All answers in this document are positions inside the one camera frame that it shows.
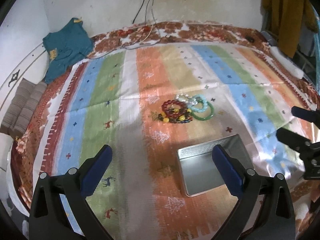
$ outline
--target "bed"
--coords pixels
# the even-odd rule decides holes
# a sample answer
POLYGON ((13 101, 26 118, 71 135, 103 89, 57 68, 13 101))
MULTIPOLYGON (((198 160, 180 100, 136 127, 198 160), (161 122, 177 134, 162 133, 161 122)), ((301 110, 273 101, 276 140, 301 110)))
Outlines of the bed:
POLYGON ((302 161, 275 132, 285 127, 316 141, 317 128, 290 109, 320 108, 317 92, 286 71, 256 30, 216 22, 157 27, 135 25, 93 37, 89 59, 48 85, 11 151, 9 183, 26 210, 40 172, 64 174, 108 144, 113 161, 87 202, 114 239, 211 239, 237 198, 225 186, 187 197, 176 152, 239 134, 259 174, 285 175, 300 235, 315 215, 310 204, 320 196, 319 183, 301 178, 302 161), (130 46, 141 35, 142 42, 130 46), (161 122, 162 103, 178 93, 203 94, 214 116, 161 122))

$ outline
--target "wall stain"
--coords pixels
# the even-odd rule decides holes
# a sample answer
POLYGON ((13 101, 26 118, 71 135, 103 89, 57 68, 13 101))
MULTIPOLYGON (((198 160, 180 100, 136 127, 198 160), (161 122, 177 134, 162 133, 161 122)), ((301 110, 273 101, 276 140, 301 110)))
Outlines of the wall stain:
POLYGON ((228 20, 229 12, 220 0, 155 0, 161 20, 228 20))

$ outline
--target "blue stripe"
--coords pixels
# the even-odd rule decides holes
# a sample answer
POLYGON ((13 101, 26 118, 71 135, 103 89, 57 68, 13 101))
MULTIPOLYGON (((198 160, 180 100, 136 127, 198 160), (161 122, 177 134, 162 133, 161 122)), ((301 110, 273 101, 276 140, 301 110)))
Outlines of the blue stripe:
MULTIPOLYGON (((90 104, 91 94, 95 87, 97 76, 101 69, 104 58, 99 58, 90 62, 84 70, 81 84, 74 95, 69 112, 66 113, 66 123, 64 138, 61 147, 61 154, 57 165, 57 175, 65 174, 68 169, 79 167, 79 158, 82 150, 82 136, 84 131, 84 121, 87 114, 87 107, 90 104)), ((83 235, 76 219, 71 211, 65 195, 60 195, 61 202, 73 230, 83 235)))
POLYGON ((292 166, 292 163, 288 162, 284 145, 278 142, 275 136, 277 128, 271 120, 268 119, 259 102, 251 92, 254 86, 259 85, 243 84, 243 81, 237 73, 207 46, 194 45, 192 48, 204 59, 218 78, 228 86, 237 107, 244 115, 256 140, 259 141, 264 153, 268 155, 269 159, 266 161, 272 165, 275 172, 284 172, 280 161, 287 165, 291 164, 290 166, 292 166), (277 151, 276 155, 272 152, 273 149, 277 151))

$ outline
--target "striped blanket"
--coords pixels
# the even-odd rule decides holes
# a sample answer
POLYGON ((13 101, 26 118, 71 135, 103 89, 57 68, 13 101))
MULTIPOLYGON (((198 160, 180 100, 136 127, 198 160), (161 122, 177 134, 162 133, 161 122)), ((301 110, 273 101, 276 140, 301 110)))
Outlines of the striped blanket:
MULTIPOLYGON (((64 174, 110 145, 113 161, 87 202, 114 239, 210 239, 223 224, 237 198, 225 186, 186 197, 179 148, 239 134, 258 173, 281 172, 293 190, 303 163, 275 132, 286 127, 313 138, 311 125, 290 112, 292 106, 308 107, 305 94, 261 51, 231 43, 113 52, 75 65, 59 97, 33 174, 35 179, 39 171, 64 174), (157 120, 162 103, 177 93, 203 94, 214 106, 214 117, 186 124, 157 120)), ((297 207, 301 199, 294 201, 297 207)), ((305 210, 297 212, 297 220, 304 219, 305 210)))

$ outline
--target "bracelet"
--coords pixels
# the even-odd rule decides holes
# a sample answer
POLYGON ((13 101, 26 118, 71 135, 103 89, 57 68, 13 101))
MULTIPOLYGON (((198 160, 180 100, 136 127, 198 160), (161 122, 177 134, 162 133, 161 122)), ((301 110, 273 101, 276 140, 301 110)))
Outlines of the bracelet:
POLYGON ((177 100, 168 100, 162 104, 162 113, 158 114, 158 119, 163 122, 170 123, 188 123, 193 120, 191 109, 187 105, 177 100))
POLYGON ((191 112, 191 115, 195 118, 195 119, 197 119, 197 120, 199 120, 199 121, 207 121, 207 120, 209 120, 211 117, 213 117, 213 115, 214 115, 214 109, 213 109, 213 106, 209 103, 209 102, 207 102, 207 104, 208 104, 208 106, 210 107, 210 114, 207 116, 207 117, 199 117, 199 116, 197 116, 196 114, 195 114, 195 112, 194 111, 192 111, 191 112))
POLYGON ((202 104, 202 108, 197 108, 192 105, 187 104, 188 108, 190 108, 193 112, 203 113, 208 108, 208 101, 203 95, 195 95, 192 97, 193 100, 196 100, 197 103, 202 104))
POLYGON ((198 102, 196 101, 196 98, 190 97, 188 94, 178 94, 174 98, 175 100, 178 100, 179 102, 186 103, 187 106, 195 106, 198 102))

